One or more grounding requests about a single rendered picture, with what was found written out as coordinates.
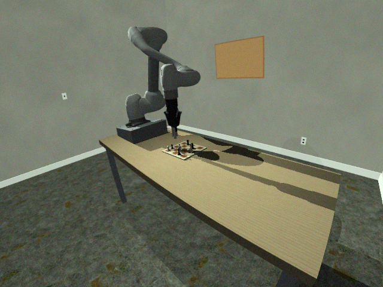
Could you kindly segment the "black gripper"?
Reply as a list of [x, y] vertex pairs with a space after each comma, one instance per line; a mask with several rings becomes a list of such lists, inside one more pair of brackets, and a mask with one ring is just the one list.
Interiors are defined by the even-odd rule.
[[[176, 99], [169, 99], [169, 100], [165, 99], [165, 102], [166, 102], [167, 109], [164, 112], [164, 114], [166, 115], [168, 125], [171, 126], [172, 137], [177, 137], [178, 136], [177, 126], [180, 125], [180, 116], [181, 116], [182, 112], [178, 110], [177, 98]], [[168, 108], [168, 107], [172, 107], [172, 108]], [[169, 119], [169, 117], [170, 117], [170, 119]]]

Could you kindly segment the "chessboard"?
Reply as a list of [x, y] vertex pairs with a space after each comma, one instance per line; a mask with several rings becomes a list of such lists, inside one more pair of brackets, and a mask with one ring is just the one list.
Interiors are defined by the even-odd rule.
[[193, 144], [193, 148], [194, 148], [194, 149], [192, 149], [193, 152], [190, 152], [190, 144], [191, 143], [189, 142], [189, 145], [187, 145], [187, 142], [185, 142], [185, 141], [180, 143], [180, 146], [181, 146], [180, 154], [181, 155], [178, 155], [179, 144], [174, 145], [173, 149], [171, 149], [172, 147], [170, 147], [169, 148], [170, 151], [167, 151], [168, 149], [164, 149], [162, 152], [167, 153], [169, 155], [172, 155], [174, 157], [180, 158], [182, 160], [185, 160], [185, 159], [187, 159], [187, 158], [189, 158], [189, 157], [191, 157], [191, 156], [193, 156], [193, 155], [195, 155], [195, 154], [197, 154], [197, 153], [207, 149], [207, 147]]

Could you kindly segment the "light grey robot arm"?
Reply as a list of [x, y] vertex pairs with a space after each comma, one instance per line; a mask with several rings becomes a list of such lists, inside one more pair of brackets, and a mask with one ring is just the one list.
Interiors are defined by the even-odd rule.
[[[162, 109], [166, 104], [165, 99], [178, 98], [178, 87], [196, 85], [200, 81], [200, 73], [159, 52], [168, 38], [163, 29], [132, 26], [128, 30], [128, 37], [135, 47], [148, 55], [148, 90], [144, 97], [133, 94], [126, 99], [129, 122], [125, 127], [136, 127], [150, 122], [144, 114]], [[159, 90], [159, 62], [165, 64], [160, 73], [163, 95]]]

